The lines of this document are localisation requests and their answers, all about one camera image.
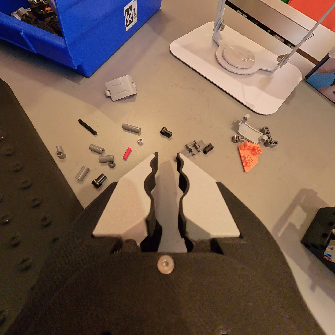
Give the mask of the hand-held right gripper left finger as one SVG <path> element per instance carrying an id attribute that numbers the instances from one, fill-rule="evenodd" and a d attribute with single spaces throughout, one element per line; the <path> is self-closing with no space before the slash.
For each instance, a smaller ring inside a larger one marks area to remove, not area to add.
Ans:
<path id="1" fill-rule="evenodd" d="M 154 199 L 158 153 L 120 178 L 94 231 L 94 237 L 133 239 L 140 244 L 156 227 Z"/>

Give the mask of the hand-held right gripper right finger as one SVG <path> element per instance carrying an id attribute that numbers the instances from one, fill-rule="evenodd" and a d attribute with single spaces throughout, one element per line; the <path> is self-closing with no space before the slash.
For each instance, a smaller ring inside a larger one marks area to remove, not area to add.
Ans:
<path id="1" fill-rule="evenodd" d="M 178 229 L 186 238 L 239 237 L 240 231 L 214 178 L 185 155 L 177 154 Z"/>

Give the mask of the black toy axle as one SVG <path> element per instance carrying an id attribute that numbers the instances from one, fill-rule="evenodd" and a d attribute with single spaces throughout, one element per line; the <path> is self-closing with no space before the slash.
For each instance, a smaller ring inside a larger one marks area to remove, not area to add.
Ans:
<path id="1" fill-rule="evenodd" d="M 93 134 L 94 136 L 96 136 L 98 133 L 93 129 L 91 128 L 87 123 L 85 123 L 83 120 L 81 119 L 78 119 L 78 123 L 80 125 L 82 125 L 86 130 L 88 130 L 91 134 Z"/>

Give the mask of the blue plastic bin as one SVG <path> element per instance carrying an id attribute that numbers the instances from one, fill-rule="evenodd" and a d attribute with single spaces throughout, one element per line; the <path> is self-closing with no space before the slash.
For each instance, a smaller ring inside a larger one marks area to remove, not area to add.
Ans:
<path id="1" fill-rule="evenodd" d="M 160 0 L 54 1 L 62 37 L 10 16 L 28 1 L 1 1 L 0 37 L 89 77 L 161 7 Z"/>

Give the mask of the pile of toy building parts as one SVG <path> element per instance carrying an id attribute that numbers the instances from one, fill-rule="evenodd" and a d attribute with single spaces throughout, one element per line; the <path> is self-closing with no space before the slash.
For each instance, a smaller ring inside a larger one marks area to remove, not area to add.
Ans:
<path id="1" fill-rule="evenodd" d="M 63 37 L 54 1 L 29 0 L 29 7 L 11 12 L 11 17 Z"/>

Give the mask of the grey toy hinge assembly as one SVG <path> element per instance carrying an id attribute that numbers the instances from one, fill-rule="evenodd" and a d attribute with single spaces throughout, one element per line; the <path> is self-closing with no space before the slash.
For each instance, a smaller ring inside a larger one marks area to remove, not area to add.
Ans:
<path id="1" fill-rule="evenodd" d="M 205 147 L 206 147 L 206 144 L 202 140 L 200 141 L 194 140 L 190 142 L 189 144 L 185 145 L 184 155 L 187 157 L 195 156 L 201 151 L 203 151 Z"/>

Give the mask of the orange toy wedge piece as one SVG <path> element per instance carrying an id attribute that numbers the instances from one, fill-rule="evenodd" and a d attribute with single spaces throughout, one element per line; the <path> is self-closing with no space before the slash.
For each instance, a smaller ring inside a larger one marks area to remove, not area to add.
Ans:
<path id="1" fill-rule="evenodd" d="M 259 154 L 263 153 L 259 144 L 244 142 L 238 146 L 241 162 L 245 172 L 249 172 L 259 161 Z"/>

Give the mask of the grey arched panel with pins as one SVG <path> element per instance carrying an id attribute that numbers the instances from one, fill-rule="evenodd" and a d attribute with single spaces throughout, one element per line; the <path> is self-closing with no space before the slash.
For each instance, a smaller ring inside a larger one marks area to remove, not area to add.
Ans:
<path id="1" fill-rule="evenodd" d="M 239 128 L 237 134 L 239 134 L 241 137 L 244 137 L 244 139 L 248 142 L 255 144 L 258 144 L 259 142 L 265 143 L 268 140 L 268 136 L 250 126 L 247 123 L 249 117 L 249 114 L 245 114 L 241 118 L 241 121 L 238 124 Z"/>

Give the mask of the dark grey angled toy beam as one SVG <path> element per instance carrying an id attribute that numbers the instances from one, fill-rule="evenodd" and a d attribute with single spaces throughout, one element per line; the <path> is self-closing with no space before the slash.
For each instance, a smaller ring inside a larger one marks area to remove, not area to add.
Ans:
<path id="1" fill-rule="evenodd" d="M 265 147 L 274 148 L 275 146 L 278 145 L 278 141 L 272 138 L 270 129 L 267 126 L 264 126 L 263 128 L 261 128 L 260 131 L 263 133 L 264 136 L 267 136 L 267 139 L 264 142 Z"/>

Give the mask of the black perforated board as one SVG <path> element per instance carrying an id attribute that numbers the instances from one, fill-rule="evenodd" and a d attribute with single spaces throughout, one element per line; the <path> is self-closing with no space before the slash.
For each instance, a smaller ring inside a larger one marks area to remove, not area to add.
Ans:
<path id="1" fill-rule="evenodd" d="M 0 304 L 5 334 L 52 247 L 83 207 L 2 79 L 0 128 Z"/>

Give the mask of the black block with holes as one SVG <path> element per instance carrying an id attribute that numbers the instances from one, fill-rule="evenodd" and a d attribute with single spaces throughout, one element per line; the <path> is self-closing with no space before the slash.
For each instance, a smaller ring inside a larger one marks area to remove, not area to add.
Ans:
<path id="1" fill-rule="evenodd" d="M 335 273 L 335 207 L 320 208 L 301 243 Z"/>

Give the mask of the grey curved toy panel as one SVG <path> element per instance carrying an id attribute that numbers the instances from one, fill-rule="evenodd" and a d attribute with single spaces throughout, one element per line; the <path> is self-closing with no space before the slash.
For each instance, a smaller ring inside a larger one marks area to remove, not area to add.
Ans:
<path id="1" fill-rule="evenodd" d="M 106 82 L 105 85 L 106 90 L 104 91 L 104 94 L 106 97 L 110 97 L 112 101 L 137 94 L 136 84 L 131 75 L 113 79 Z"/>

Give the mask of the white metal stand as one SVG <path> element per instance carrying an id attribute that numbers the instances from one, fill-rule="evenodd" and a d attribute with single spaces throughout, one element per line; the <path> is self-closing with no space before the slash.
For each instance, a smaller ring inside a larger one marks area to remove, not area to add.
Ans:
<path id="1" fill-rule="evenodd" d="M 170 44 L 171 53 L 252 111 L 271 115 L 303 76 L 289 62 L 334 9 L 334 3 L 290 53 L 277 56 L 224 24 L 225 1 L 208 22 Z"/>

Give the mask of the blue picture box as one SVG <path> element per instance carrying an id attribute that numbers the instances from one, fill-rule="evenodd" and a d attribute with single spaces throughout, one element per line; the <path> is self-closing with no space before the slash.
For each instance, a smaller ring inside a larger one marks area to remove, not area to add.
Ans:
<path id="1" fill-rule="evenodd" d="M 305 81 L 335 103 L 335 58 L 327 54 L 306 76 Z"/>

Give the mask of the beige shelf board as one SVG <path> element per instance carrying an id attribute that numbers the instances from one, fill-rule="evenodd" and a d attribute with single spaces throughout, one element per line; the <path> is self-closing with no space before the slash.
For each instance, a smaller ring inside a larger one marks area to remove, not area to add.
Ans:
<path id="1" fill-rule="evenodd" d="M 293 45 L 316 24 L 315 20 L 279 0 L 230 0 L 226 5 L 262 23 Z M 316 64 L 335 46 L 335 33 L 319 25 L 313 34 L 298 53 Z"/>

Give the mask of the orange panel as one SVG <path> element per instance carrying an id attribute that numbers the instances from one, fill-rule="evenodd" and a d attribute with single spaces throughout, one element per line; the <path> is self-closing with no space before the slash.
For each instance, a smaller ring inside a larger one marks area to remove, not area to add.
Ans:
<path id="1" fill-rule="evenodd" d="M 288 5 L 309 18 L 318 21 L 334 3 L 334 0 L 290 0 Z M 335 31 L 335 9 L 321 23 L 326 28 Z"/>

